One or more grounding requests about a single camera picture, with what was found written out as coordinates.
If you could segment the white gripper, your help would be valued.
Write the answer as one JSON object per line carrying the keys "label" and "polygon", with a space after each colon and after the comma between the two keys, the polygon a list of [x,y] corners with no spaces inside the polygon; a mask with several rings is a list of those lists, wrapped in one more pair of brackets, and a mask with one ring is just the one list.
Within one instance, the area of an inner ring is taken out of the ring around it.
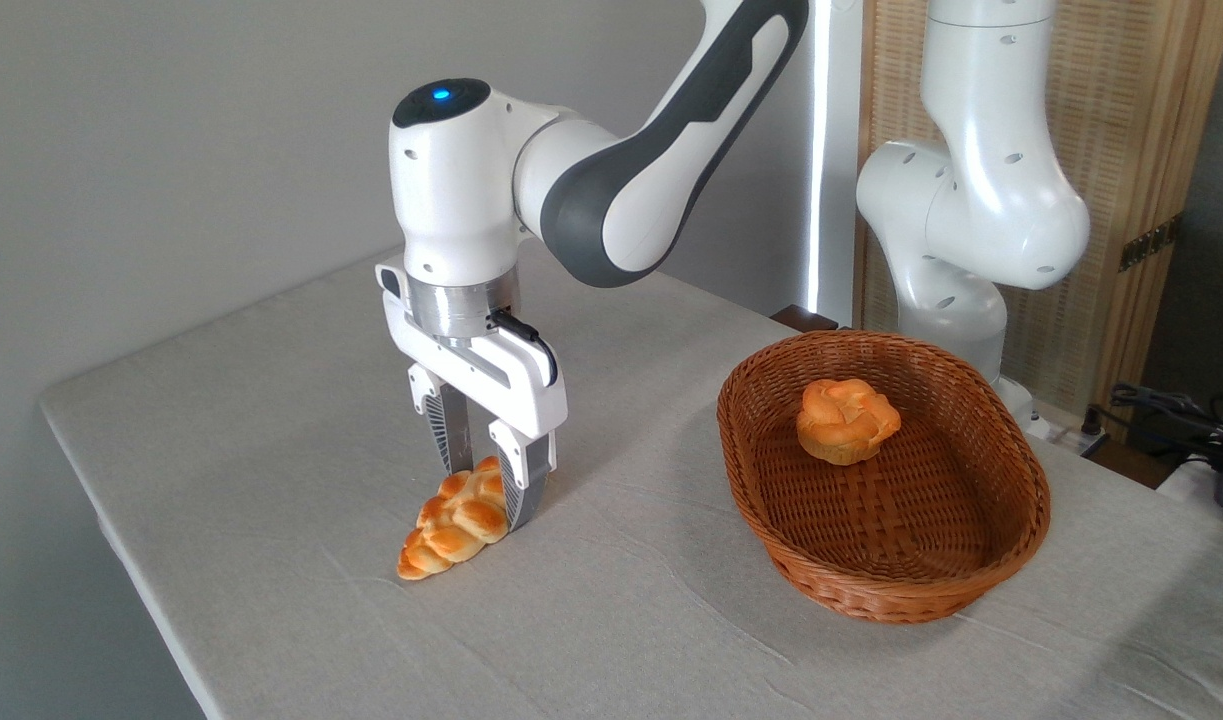
{"label": "white gripper", "polygon": [[500,460],[509,529],[519,531],[541,506],[556,468],[555,433],[567,418],[564,378],[550,357],[506,329],[477,337],[439,339],[416,323],[418,284],[408,281],[401,255],[375,265],[393,342],[408,359],[416,413],[423,416],[448,476],[475,468],[468,396],[489,414],[489,436]]}

